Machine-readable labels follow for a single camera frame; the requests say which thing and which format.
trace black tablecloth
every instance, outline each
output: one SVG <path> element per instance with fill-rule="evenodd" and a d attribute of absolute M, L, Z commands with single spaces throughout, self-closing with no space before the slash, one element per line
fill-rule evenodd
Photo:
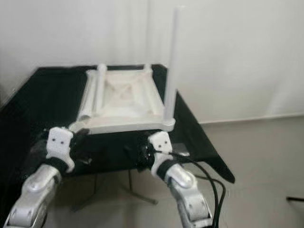
<path fill-rule="evenodd" d="M 109 66 L 113 69 L 141 69 L 142 66 Z M 153 79 L 163 100 L 167 69 L 153 65 Z M 0 198 L 1 210 L 11 207 L 27 174 L 44 155 L 43 144 L 35 145 L 45 128 L 69 126 L 76 120 L 86 85 L 86 71 L 96 66 L 41 67 L 0 110 Z M 179 93 L 176 97 L 172 143 L 183 143 L 192 159 L 205 161 L 224 179 L 235 178 L 217 154 L 201 126 Z M 70 175 L 132 169 L 138 157 L 138 142 L 146 131 L 90 135 L 79 148 L 83 159 Z"/>

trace metal stand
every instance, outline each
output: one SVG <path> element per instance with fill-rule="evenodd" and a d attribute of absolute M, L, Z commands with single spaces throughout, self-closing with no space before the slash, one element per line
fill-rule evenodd
<path fill-rule="evenodd" d="M 304 202 L 304 198 L 297 198 L 297 197 L 290 197 L 290 196 L 287 196 L 286 200 L 287 201 Z"/>
<path fill-rule="evenodd" d="M 155 200 L 155 199 L 151 199 L 151 198 L 148 198 L 146 196 L 143 196 L 143 195 L 140 195 L 136 192 L 133 191 L 133 185 L 132 185 L 132 175 L 131 175 L 131 170 L 128 170 L 128 177 L 129 177 L 129 188 L 126 188 L 125 186 L 121 185 L 121 188 L 128 192 L 130 195 L 140 199 L 140 200 L 143 200 L 143 201 L 146 201 L 150 204 L 153 204 L 153 205 L 156 205 L 158 204 L 158 201 Z"/>

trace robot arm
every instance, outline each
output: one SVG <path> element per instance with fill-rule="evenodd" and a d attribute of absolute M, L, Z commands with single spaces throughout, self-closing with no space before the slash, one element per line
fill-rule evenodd
<path fill-rule="evenodd" d="M 67 129 L 50 129 L 46 161 L 23 183 L 21 196 L 11 209 L 4 228 L 42 227 L 48 206 L 61 182 L 61 174 L 74 168 L 69 154 L 72 138 L 73 133 Z"/>
<path fill-rule="evenodd" d="M 212 215 L 203 195 L 198 190 L 195 176 L 186 171 L 169 155 L 172 145 L 167 132 L 157 132 L 148 138 L 154 152 L 151 173 L 167 183 L 177 201 L 184 228 L 205 228 L 212 225 Z"/>

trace wire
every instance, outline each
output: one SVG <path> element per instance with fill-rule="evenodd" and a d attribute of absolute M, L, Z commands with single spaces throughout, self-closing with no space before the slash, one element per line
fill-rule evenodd
<path fill-rule="evenodd" d="M 200 179 L 203 179 L 203 180 L 208 180 L 207 177 L 202 177 L 202 176 L 199 176 L 199 175 L 194 175 L 196 178 L 200 178 Z M 219 215 L 220 215 L 220 211 L 221 211 L 221 208 L 222 208 L 222 205 L 223 205 L 223 201 L 224 201 L 224 198 L 225 198 L 225 195 L 226 195 L 226 187 L 225 185 L 220 182 L 219 180 L 217 179 L 212 179 L 214 182 L 218 183 L 221 187 L 222 187 L 222 194 L 221 194 L 221 197 L 220 197 L 220 200 L 219 200 L 219 203 L 218 203 L 218 212 L 216 215 L 214 215 L 214 220 L 216 222 L 215 224 L 215 228 L 218 228 L 219 227 Z"/>
<path fill-rule="evenodd" d="M 191 162 L 192 164 L 194 164 L 196 167 L 198 167 L 207 176 L 206 178 L 209 180 L 209 182 L 212 186 L 213 193 L 214 193 L 215 206 L 214 206 L 214 219 L 212 221 L 212 227 L 215 228 L 215 225 L 216 225 L 216 219 L 215 218 L 218 217 L 217 213 L 218 213 L 218 207 L 219 207 L 219 201 L 218 201 L 219 197 L 218 197 L 218 191 L 215 187 L 213 179 L 210 177 L 209 173 L 200 164 L 198 164 L 196 161 L 194 161 L 194 160 L 192 160 L 188 157 L 185 157 L 183 155 L 177 154 L 177 153 L 170 152 L 169 154 L 172 155 L 173 157 Z"/>

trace white wall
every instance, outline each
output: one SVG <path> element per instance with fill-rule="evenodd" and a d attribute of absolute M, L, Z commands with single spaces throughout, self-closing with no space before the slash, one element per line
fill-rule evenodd
<path fill-rule="evenodd" d="M 304 114 L 301 0 L 152 0 L 152 61 L 181 24 L 178 87 L 200 122 Z M 0 90 L 37 66 L 144 62 L 147 1 L 0 0 Z"/>

